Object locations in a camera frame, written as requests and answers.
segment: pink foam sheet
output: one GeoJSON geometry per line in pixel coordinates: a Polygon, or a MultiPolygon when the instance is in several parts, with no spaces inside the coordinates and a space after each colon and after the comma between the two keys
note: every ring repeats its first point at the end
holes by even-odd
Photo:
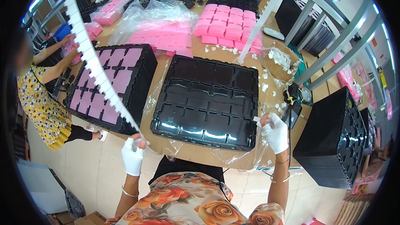
{"type": "MultiPolygon", "coordinates": [[[[219,45],[243,50],[255,23],[256,14],[252,11],[209,4],[199,17],[193,35],[202,37],[203,43],[217,42],[219,45]]],[[[258,34],[250,51],[262,55],[263,51],[259,49],[261,47],[262,35],[258,34]]]]}

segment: white sneaker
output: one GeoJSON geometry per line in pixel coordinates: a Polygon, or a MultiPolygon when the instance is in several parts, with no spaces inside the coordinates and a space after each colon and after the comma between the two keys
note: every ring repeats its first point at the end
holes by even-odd
{"type": "Polygon", "coordinates": [[[100,136],[99,139],[100,139],[100,141],[104,142],[106,140],[106,138],[107,138],[108,131],[105,131],[105,130],[101,129],[100,130],[100,134],[101,134],[101,136],[100,136]]]}

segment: blue plastic bin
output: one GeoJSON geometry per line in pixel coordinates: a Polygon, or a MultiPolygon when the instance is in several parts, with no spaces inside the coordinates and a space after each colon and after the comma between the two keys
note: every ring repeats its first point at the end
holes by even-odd
{"type": "Polygon", "coordinates": [[[68,34],[71,34],[71,28],[68,23],[65,23],[54,33],[53,38],[56,39],[57,42],[60,42],[68,34]]]}

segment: white adhesive strip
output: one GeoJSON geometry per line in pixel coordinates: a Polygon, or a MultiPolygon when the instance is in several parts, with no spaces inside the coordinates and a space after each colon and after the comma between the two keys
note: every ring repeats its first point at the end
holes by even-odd
{"type": "Polygon", "coordinates": [[[85,26],[83,25],[82,17],[76,1],[65,0],[64,5],[67,7],[66,14],[70,18],[68,24],[73,26],[71,32],[76,36],[74,42],[79,44],[77,51],[82,52],[81,60],[86,61],[85,69],[90,69],[89,76],[96,79],[94,85],[100,85],[99,92],[105,94],[104,99],[109,100],[110,106],[115,107],[115,112],[119,112],[121,117],[125,118],[125,120],[129,122],[144,139],[143,134],[140,132],[139,126],[136,124],[131,114],[123,105],[100,64],[99,58],[97,57],[92,42],[87,35],[85,26]]]}
{"type": "Polygon", "coordinates": [[[248,40],[243,48],[242,53],[239,56],[239,59],[237,60],[239,64],[242,64],[244,61],[244,57],[247,55],[250,46],[252,45],[253,41],[256,39],[257,34],[260,32],[263,24],[265,23],[265,21],[267,21],[268,16],[271,14],[272,9],[274,8],[275,4],[277,3],[278,0],[270,0],[268,2],[268,4],[265,6],[262,14],[260,15],[260,17],[257,19],[256,24],[254,25],[248,40]]]}

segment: light fixture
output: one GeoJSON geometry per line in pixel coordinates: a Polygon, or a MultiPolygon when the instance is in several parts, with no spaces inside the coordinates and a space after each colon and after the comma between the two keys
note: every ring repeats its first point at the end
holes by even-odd
{"type": "Polygon", "coordinates": [[[382,28],[383,28],[383,32],[385,33],[386,39],[389,39],[387,36],[387,32],[386,32],[386,26],[384,23],[382,23],[382,28]]]}
{"type": "Polygon", "coordinates": [[[29,12],[32,12],[33,7],[35,7],[35,5],[37,5],[37,3],[38,3],[39,1],[40,1],[40,0],[35,0],[35,2],[33,2],[33,4],[30,5],[30,7],[29,7],[29,12]]]}
{"type": "Polygon", "coordinates": [[[392,69],[394,71],[394,59],[393,59],[393,54],[392,54],[392,47],[390,46],[389,40],[388,40],[388,45],[387,46],[389,46],[390,58],[392,59],[392,69]]]}
{"type": "Polygon", "coordinates": [[[374,35],[375,35],[375,33],[373,33],[373,34],[371,35],[371,37],[368,38],[367,42],[371,41],[371,40],[374,38],[374,35]]]}
{"type": "Polygon", "coordinates": [[[377,10],[376,4],[373,4],[373,6],[374,6],[374,9],[375,9],[375,12],[376,12],[377,14],[379,14],[379,11],[377,10]]]}

